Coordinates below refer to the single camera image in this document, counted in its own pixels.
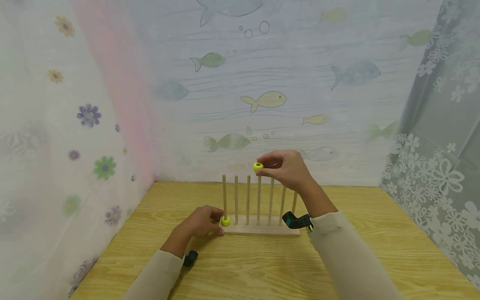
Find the purple flower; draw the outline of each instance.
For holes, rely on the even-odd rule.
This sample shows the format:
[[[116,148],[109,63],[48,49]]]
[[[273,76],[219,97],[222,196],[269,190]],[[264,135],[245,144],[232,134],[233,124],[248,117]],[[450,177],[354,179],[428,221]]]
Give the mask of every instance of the purple flower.
[[[121,209],[120,206],[114,206],[109,211],[105,213],[105,224],[109,226],[117,225],[121,218]]]
[[[92,106],[90,103],[85,104],[85,106],[80,106],[80,112],[77,114],[80,123],[90,128],[92,128],[94,124],[100,124],[99,118],[101,117],[102,114],[98,112],[98,107]]]
[[[71,160],[77,160],[80,158],[80,152],[78,150],[72,150],[68,153],[68,157],[70,157]]]

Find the yellow flower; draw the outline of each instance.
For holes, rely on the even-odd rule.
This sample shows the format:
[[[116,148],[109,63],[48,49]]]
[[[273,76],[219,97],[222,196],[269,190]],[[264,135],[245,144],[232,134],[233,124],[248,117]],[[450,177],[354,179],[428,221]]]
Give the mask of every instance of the yellow flower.
[[[56,84],[62,82],[63,80],[61,72],[57,70],[49,70],[47,76],[50,78],[51,81],[55,82]]]
[[[72,23],[65,17],[57,16],[55,20],[55,25],[59,28],[60,33],[63,33],[66,37],[72,36],[75,34]]]

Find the yellow bead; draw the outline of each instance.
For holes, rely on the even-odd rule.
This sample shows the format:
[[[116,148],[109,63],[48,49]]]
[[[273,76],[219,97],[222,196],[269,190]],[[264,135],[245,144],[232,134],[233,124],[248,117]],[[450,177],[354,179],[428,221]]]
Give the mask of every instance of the yellow bead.
[[[263,169],[264,165],[262,163],[256,162],[253,164],[253,171],[256,172],[260,169]]]
[[[227,216],[224,216],[224,217],[222,218],[222,225],[223,225],[223,226],[228,226],[228,225],[230,225],[230,218],[227,217]]]

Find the wooden dowel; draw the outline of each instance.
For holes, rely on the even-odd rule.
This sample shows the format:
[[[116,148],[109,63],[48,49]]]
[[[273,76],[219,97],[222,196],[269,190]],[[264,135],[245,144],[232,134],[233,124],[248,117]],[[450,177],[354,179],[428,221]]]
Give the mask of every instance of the wooden dowel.
[[[246,225],[250,223],[250,175],[247,175],[247,221]]]
[[[275,179],[271,178],[271,180],[270,180],[270,204],[268,205],[268,223],[267,223],[267,225],[272,224],[273,185],[274,184],[275,184]]]
[[[222,175],[222,185],[223,185],[223,218],[227,219],[228,214],[227,214],[227,178],[225,177],[225,174]]]
[[[280,218],[278,220],[278,225],[279,226],[282,226],[282,224],[283,224],[282,216],[283,216],[283,206],[285,206],[285,193],[286,192],[287,192],[287,187],[284,185],[283,189],[282,189],[282,204],[280,205]]]
[[[260,225],[260,194],[262,192],[262,176],[258,177],[257,189],[257,225]]]
[[[297,192],[293,194],[293,205],[292,205],[292,213],[295,214],[295,206],[297,205]]]
[[[235,225],[239,223],[239,177],[235,174]]]

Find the green flower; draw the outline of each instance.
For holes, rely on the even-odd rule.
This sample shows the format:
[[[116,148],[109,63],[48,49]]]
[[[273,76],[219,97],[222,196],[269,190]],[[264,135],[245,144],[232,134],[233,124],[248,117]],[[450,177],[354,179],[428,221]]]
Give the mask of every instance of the green flower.
[[[113,157],[102,157],[101,160],[95,162],[95,169],[93,172],[96,174],[98,179],[108,180],[110,176],[115,174],[115,167],[117,163],[113,161]]]
[[[73,215],[80,207],[80,198],[76,195],[68,196],[63,203],[62,211],[66,216]]]

